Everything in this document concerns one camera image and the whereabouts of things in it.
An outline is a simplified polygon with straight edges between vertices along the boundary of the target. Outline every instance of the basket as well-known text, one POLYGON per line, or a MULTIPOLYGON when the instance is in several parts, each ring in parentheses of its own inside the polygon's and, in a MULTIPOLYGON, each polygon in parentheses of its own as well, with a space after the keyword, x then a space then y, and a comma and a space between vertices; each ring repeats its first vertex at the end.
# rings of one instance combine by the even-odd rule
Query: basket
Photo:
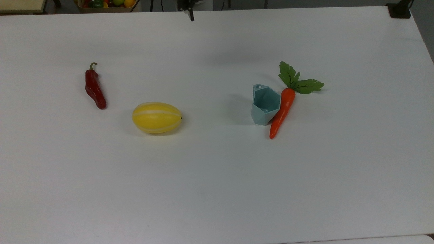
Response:
POLYGON ((129 8, 83 8, 84 2, 85 0, 78 0, 77 2, 77 8, 80 13, 128 13, 131 12, 131 10, 133 10, 133 12, 141 12, 140 2, 138 2, 135 7, 132 6, 129 8))

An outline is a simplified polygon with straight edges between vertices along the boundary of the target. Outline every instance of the red chili pepper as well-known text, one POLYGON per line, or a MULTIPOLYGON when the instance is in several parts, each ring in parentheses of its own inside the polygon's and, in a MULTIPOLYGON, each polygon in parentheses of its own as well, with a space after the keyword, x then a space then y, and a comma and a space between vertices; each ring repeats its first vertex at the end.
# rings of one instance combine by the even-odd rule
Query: red chili pepper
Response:
POLYGON ((92 68, 94 64, 97 65, 97 63, 91 63, 89 70, 86 71, 86 92, 95 101, 99 109, 106 109, 107 102, 98 84, 98 73, 92 68))

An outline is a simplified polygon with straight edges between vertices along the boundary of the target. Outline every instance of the carrot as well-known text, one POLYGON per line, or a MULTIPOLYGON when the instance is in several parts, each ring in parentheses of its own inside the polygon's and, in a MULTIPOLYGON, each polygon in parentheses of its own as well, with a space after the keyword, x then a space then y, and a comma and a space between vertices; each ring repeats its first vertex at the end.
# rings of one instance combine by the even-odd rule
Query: carrot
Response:
POLYGON ((280 102, 280 110, 273 117, 273 122, 271 122, 270 128, 270 139, 273 139, 277 131, 280 128, 280 125, 283 123, 286 115, 288 114, 291 105, 293 104, 294 98, 296 97, 296 92, 291 88, 285 88, 281 94, 282 100, 280 102))
POLYGON ((273 121, 271 122, 270 139, 273 139, 276 136, 277 131, 286 118, 286 115, 293 104, 294 98, 296 97, 296 92, 309 94, 314 91, 321 91, 321 88, 324 86, 324 83, 321 83, 316 79, 299 80, 300 72, 296 74, 293 67, 289 66, 285 62, 280 62, 279 68, 279 77, 282 79, 283 83, 285 83, 287 88, 282 91, 280 110, 273 117, 273 121))

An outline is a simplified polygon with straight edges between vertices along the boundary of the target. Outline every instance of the light blue cup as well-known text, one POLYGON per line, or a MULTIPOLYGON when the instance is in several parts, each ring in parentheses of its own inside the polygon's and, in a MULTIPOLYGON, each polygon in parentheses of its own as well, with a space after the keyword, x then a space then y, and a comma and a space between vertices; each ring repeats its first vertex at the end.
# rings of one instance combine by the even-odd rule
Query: light blue cup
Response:
POLYGON ((268 86, 253 86, 253 104, 251 116, 257 125, 267 125, 280 109, 281 95, 268 86))

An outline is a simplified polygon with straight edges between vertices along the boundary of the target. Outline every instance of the toy fruit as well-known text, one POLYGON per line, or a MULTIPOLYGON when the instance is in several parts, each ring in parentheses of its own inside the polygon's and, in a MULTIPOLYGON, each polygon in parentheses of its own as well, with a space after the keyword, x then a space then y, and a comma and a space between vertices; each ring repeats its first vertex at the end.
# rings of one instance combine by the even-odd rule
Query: toy fruit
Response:
POLYGON ((125 0, 124 5, 126 8, 130 8, 132 6, 134 6, 135 4, 135 0, 125 0))
POLYGON ((162 133, 178 127, 181 112, 174 106, 162 102, 146 102, 137 106, 132 114, 134 124, 147 133, 162 133))
POLYGON ((124 0, 113 0, 113 3, 114 3, 116 6, 120 6, 120 5, 124 4, 124 0))

